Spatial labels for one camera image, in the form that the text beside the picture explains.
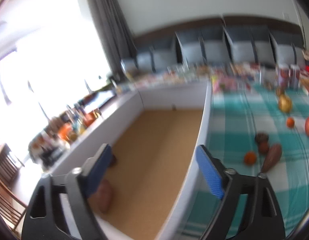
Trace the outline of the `floral snack packet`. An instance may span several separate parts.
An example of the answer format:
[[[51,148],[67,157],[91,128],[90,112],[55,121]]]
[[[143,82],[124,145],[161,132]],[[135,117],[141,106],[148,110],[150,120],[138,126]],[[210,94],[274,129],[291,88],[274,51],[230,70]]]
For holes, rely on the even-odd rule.
[[[246,81],[229,76],[212,76],[214,94],[250,92],[251,85]]]

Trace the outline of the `red white carton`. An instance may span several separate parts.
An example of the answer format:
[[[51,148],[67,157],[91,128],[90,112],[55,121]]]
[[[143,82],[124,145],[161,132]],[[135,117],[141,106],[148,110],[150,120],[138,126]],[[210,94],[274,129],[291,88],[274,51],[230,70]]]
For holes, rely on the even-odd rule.
[[[289,66],[285,63],[277,66],[277,80],[278,86],[286,89],[289,85]]]
[[[296,64],[290,65],[290,88],[297,90],[299,88],[301,69]]]

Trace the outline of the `wooden chair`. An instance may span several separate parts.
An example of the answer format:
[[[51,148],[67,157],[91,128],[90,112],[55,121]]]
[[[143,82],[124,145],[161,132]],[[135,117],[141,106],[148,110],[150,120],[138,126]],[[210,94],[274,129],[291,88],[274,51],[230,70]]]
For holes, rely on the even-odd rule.
[[[12,192],[11,186],[22,166],[22,163],[17,165],[11,157],[10,148],[6,144],[0,145],[0,217],[16,235],[19,235],[17,228],[26,213],[27,205]]]

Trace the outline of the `white foam box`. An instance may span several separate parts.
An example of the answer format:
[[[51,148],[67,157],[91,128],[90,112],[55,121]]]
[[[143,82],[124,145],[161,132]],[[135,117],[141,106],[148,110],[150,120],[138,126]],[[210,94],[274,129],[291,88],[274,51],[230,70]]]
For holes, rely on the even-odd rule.
[[[52,169],[81,166],[102,144],[118,162],[106,172],[114,188],[107,214],[89,200],[108,239],[180,239],[202,177],[195,148],[208,135],[212,85],[199,81],[141,88],[120,96]]]

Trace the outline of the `red white carton left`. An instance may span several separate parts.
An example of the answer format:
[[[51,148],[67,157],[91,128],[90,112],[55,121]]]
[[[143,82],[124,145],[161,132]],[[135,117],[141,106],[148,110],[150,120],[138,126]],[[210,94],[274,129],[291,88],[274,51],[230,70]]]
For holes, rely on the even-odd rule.
[[[286,89],[289,85],[289,66],[285,63],[277,66],[277,80],[278,86]]]

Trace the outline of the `clear bag of snacks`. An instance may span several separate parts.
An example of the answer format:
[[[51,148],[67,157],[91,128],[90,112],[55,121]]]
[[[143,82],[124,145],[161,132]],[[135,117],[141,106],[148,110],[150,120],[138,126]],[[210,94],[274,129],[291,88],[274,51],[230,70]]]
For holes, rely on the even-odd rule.
[[[122,59],[121,68],[128,80],[133,80],[139,74],[134,59]]]

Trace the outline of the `grey cushion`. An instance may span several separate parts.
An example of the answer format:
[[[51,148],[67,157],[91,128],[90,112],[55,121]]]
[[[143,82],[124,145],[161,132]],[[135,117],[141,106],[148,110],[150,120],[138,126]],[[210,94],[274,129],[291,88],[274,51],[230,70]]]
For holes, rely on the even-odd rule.
[[[227,64],[231,61],[225,33],[220,25],[179,31],[176,37],[184,64]]]
[[[267,26],[233,25],[225,33],[234,63],[275,63]]]
[[[178,63],[176,37],[159,38],[150,43],[137,45],[136,63],[139,70],[156,73]]]
[[[274,30],[270,32],[270,37],[277,64],[296,64],[300,68],[305,67],[302,35]]]

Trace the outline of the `teal plaid tablecloth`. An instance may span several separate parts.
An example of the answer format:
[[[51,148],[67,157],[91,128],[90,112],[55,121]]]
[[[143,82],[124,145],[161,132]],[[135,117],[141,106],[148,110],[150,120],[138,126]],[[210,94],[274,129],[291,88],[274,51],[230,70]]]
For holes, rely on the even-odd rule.
[[[278,108],[273,91],[256,86],[250,92],[219,93],[213,96],[206,147],[226,167],[240,174],[255,176],[261,170],[263,155],[254,165],[244,163],[247,152],[257,152],[257,132],[269,135],[269,143],[282,145],[282,157],[267,176],[276,193],[285,231],[290,233],[309,207],[309,137],[304,130],[309,116],[309,96],[288,90],[293,102],[289,114]],[[294,128],[286,120],[295,120]]]

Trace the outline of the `sweet potato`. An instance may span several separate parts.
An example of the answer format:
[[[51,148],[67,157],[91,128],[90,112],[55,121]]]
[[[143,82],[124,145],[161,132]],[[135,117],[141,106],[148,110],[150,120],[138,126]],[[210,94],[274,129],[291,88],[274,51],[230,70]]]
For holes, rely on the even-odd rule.
[[[282,152],[283,150],[281,144],[273,144],[266,155],[264,163],[261,167],[261,172],[266,173],[272,169],[280,161]]]
[[[113,194],[112,185],[108,180],[103,179],[93,194],[91,202],[101,213],[107,213],[112,204]]]

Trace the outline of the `small orange tangerine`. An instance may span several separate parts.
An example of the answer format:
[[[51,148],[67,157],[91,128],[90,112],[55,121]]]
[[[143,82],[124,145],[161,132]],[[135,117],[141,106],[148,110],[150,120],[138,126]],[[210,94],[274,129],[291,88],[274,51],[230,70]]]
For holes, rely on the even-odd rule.
[[[292,117],[288,117],[286,120],[286,126],[290,129],[294,128],[295,126],[295,120]]]
[[[246,165],[249,165],[249,166],[254,165],[256,161],[257,161],[257,155],[255,154],[255,152],[249,151],[245,154],[244,163]]]

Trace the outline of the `yellow apple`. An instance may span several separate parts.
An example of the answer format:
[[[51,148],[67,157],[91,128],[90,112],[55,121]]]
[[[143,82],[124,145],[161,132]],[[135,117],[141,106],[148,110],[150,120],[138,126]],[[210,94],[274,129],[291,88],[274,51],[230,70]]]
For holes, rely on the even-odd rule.
[[[290,97],[282,94],[278,100],[278,108],[284,113],[290,113],[293,108]]]

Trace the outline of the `red white carton right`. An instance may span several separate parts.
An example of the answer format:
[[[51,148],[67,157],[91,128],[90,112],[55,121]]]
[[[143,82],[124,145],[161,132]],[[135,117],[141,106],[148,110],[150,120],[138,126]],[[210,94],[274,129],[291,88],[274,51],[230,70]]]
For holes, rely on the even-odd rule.
[[[296,64],[290,65],[290,88],[297,90],[299,88],[301,69]]]

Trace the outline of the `fruit tray on sideboard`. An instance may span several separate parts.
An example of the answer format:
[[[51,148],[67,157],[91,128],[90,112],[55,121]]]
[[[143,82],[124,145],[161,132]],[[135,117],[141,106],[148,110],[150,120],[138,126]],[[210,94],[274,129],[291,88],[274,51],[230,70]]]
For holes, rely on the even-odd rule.
[[[115,97],[114,90],[97,90],[50,119],[48,126],[29,143],[30,159],[44,168],[52,167],[71,144],[102,116],[102,107]]]

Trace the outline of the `grey curtain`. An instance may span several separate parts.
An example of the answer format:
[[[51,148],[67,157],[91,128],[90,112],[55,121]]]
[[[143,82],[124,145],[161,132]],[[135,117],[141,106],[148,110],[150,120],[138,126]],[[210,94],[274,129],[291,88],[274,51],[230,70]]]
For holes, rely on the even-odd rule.
[[[122,79],[121,61],[136,54],[131,31],[118,0],[92,0],[95,23],[113,75]]]

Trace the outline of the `dark mangosteen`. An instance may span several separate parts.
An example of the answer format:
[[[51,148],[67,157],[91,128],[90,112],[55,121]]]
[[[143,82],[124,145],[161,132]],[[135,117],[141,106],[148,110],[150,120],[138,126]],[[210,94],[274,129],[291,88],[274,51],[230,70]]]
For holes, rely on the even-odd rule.
[[[257,145],[263,142],[269,142],[269,135],[265,132],[258,132],[254,137],[254,141]]]
[[[114,166],[116,163],[117,163],[117,158],[116,158],[116,156],[113,154],[113,155],[112,155],[112,158],[111,158],[111,160],[110,160],[109,167]]]

